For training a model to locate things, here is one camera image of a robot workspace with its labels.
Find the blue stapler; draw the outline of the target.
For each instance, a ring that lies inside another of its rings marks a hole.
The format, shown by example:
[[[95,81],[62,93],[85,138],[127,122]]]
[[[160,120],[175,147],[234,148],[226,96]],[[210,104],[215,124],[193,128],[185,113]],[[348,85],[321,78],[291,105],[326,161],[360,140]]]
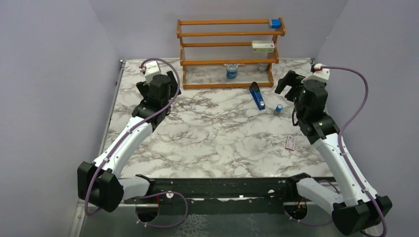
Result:
[[[253,97],[253,100],[255,101],[256,106],[260,111],[265,109],[265,103],[263,100],[263,97],[260,93],[260,88],[257,84],[257,82],[253,81],[249,87],[249,91]]]

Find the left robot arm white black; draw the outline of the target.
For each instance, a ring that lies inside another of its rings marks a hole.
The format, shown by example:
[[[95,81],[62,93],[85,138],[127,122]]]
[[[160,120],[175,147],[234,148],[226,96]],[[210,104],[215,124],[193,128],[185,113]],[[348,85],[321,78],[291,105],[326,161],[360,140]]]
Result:
[[[136,87],[143,96],[116,140],[91,163],[82,162],[77,169],[78,197],[107,212],[114,211],[123,200],[139,198],[148,203],[155,198],[152,180],[144,175],[123,178],[122,170],[140,144],[170,114],[173,99],[180,94],[173,71],[158,72],[150,82]]]

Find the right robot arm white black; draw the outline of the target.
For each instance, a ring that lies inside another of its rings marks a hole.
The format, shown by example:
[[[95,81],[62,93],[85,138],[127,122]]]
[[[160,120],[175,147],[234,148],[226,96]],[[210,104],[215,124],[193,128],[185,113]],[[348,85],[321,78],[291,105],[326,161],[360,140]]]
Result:
[[[317,69],[304,77],[294,71],[278,81],[275,92],[293,102],[293,125],[298,126],[309,143],[321,154],[332,172],[340,193],[322,186],[306,173],[291,176],[285,187],[286,197],[297,201],[306,198],[327,213],[332,223],[345,236],[365,234],[367,229],[384,223],[392,208],[388,196],[382,196],[366,180],[347,149],[343,130],[325,110],[329,69]]]

